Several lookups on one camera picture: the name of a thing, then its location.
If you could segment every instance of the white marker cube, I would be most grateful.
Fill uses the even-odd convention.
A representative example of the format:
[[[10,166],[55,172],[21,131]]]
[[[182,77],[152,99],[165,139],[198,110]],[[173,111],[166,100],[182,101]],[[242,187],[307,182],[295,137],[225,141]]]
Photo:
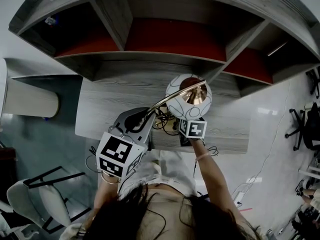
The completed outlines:
[[[107,174],[124,179],[135,168],[145,148],[105,132],[96,150],[96,164]]]
[[[181,120],[179,132],[186,138],[203,139],[205,137],[207,122],[201,117],[198,120]]]

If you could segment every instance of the white chair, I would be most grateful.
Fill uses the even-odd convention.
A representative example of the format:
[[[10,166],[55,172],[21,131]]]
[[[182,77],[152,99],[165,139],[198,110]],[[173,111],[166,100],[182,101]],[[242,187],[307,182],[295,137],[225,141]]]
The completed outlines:
[[[33,221],[36,225],[38,225],[40,228],[47,231],[49,234],[52,234],[63,227],[67,227],[71,224],[71,222],[77,220],[82,215],[89,212],[91,209],[87,208],[83,212],[79,213],[78,215],[70,218],[66,202],[68,199],[63,199],[60,192],[57,188],[53,186],[54,183],[66,181],[75,177],[79,177],[82,175],[85,175],[84,172],[80,172],[74,175],[70,175],[67,177],[62,177],[54,180],[49,181],[43,181],[43,177],[61,169],[62,167],[59,166],[55,169],[52,169],[48,172],[45,172],[37,177],[31,178],[31,179],[24,179],[20,180],[14,185],[12,185],[6,192],[7,199],[13,208],[13,210],[20,214],[21,216],[24,216],[28,218],[29,220]],[[34,207],[30,196],[29,196],[29,190],[28,189],[39,189],[39,194],[42,200],[42,203],[51,216],[47,221],[45,221],[42,216],[38,213],[36,208]],[[57,221],[60,225],[48,229],[49,224],[53,221]]]

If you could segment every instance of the gray wooden table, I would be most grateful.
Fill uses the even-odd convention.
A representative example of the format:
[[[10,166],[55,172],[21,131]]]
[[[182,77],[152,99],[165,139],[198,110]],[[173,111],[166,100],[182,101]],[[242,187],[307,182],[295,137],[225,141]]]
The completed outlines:
[[[197,73],[190,66],[150,61],[108,61],[96,81],[83,79],[76,115],[75,134],[100,140],[122,112],[150,107],[165,96],[169,82],[180,74]],[[210,85],[212,105],[203,117],[207,122],[205,142],[220,154],[247,152],[250,132],[250,97],[240,99],[235,78],[222,73]],[[154,148],[193,152],[181,147],[179,136],[151,131]]]

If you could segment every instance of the red shelf surface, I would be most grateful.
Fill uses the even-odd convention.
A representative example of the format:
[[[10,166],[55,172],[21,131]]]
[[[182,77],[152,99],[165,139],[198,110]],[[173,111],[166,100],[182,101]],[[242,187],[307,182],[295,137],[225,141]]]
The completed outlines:
[[[223,71],[272,85],[273,79],[266,59],[259,51],[246,48]]]
[[[84,36],[79,36],[79,41],[75,44],[57,51],[54,56],[61,57],[114,51],[119,51],[119,49],[107,30],[101,27],[96,27],[91,29],[88,33],[85,33]]]
[[[135,18],[126,51],[158,52],[226,61],[221,33],[211,26],[170,19]]]

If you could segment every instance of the white lampshade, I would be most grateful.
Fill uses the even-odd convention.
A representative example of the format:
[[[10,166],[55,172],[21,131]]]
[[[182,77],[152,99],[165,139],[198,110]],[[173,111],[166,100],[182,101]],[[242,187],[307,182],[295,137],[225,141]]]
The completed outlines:
[[[200,82],[203,79],[195,74],[182,74],[174,78],[165,91],[165,96],[169,96],[183,88],[186,81]],[[202,98],[197,98],[196,102],[190,102],[184,95],[178,95],[166,102],[169,111],[182,120],[196,120],[206,114],[212,102],[212,92],[207,83],[198,87],[201,88]]]

